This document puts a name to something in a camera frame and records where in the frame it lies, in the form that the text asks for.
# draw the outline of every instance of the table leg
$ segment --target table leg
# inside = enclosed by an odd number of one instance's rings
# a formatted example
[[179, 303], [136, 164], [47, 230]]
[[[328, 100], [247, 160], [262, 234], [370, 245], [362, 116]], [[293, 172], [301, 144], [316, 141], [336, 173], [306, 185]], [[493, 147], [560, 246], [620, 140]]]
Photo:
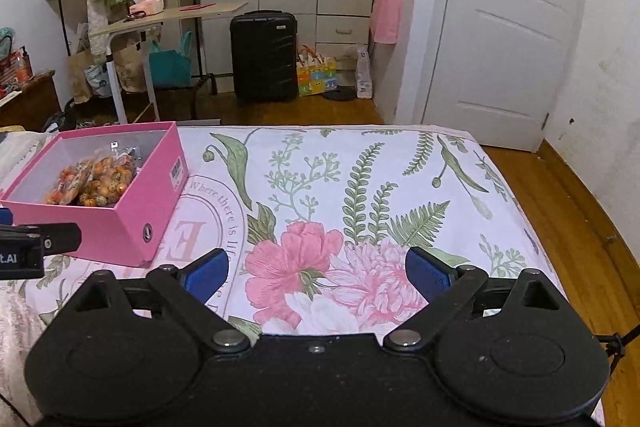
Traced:
[[156, 121], [160, 121], [160, 113], [158, 112], [158, 102], [156, 100], [156, 92], [154, 90], [154, 83], [151, 79], [151, 68], [149, 67], [149, 42], [146, 40], [146, 32], [142, 32], [142, 43], [140, 44], [142, 50], [142, 67], [145, 71], [146, 93], [149, 96], [149, 102], [154, 106], [154, 112], [156, 114]]
[[124, 111], [124, 103], [122, 101], [122, 93], [120, 92], [120, 83], [118, 81], [118, 72], [116, 71], [116, 63], [113, 61], [113, 54], [111, 53], [111, 39], [113, 39], [113, 35], [109, 35], [109, 40], [107, 41], [107, 74], [109, 75], [113, 104], [116, 106], [118, 123], [120, 125], [126, 125], [128, 123], [127, 113]]

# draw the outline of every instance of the tissue box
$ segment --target tissue box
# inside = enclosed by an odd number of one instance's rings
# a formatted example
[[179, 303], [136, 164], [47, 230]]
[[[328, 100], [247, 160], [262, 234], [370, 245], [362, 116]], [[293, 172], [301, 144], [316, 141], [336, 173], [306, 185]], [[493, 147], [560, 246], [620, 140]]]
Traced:
[[164, 0], [133, 0], [133, 2], [135, 4], [129, 7], [130, 15], [136, 12], [144, 12], [149, 17], [164, 11]]
[[[139, 147], [144, 165], [114, 208], [42, 204], [58, 173], [112, 142]], [[15, 225], [77, 223], [82, 245], [74, 257], [141, 266], [156, 256], [187, 181], [175, 123], [140, 123], [60, 133], [25, 167], [0, 201]]]

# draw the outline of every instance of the suitcase handle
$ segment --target suitcase handle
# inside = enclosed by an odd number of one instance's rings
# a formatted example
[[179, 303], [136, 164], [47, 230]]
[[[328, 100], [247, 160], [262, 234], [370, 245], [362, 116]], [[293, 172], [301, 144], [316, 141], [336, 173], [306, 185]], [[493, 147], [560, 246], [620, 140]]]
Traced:
[[282, 10], [254, 10], [252, 12], [247, 12], [245, 15], [252, 15], [254, 13], [282, 13]]

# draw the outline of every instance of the teal bag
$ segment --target teal bag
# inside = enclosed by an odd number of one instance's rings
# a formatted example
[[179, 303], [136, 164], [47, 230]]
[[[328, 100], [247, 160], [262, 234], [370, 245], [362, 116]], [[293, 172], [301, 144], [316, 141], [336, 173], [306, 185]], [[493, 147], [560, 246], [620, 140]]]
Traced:
[[151, 41], [149, 69], [155, 87], [191, 87], [191, 32], [182, 36], [179, 50], [162, 51]]

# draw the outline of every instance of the bottle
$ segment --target bottle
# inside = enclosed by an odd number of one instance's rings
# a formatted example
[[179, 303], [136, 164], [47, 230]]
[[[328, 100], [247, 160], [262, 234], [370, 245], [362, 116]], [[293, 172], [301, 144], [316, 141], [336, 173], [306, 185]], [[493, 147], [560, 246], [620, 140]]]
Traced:
[[15, 78], [19, 84], [26, 84], [31, 78], [27, 69], [27, 61], [24, 60], [20, 52], [17, 53], [17, 58], [15, 59]]
[[29, 78], [31, 78], [33, 76], [33, 68], [31, 68], [31, 59], [29, 58], [27, 49], [24, 46], [21, 49], [22, 49], [22, 56], [24, 57], [24, 61], [27, 64], [27, 72], [29, 73]]

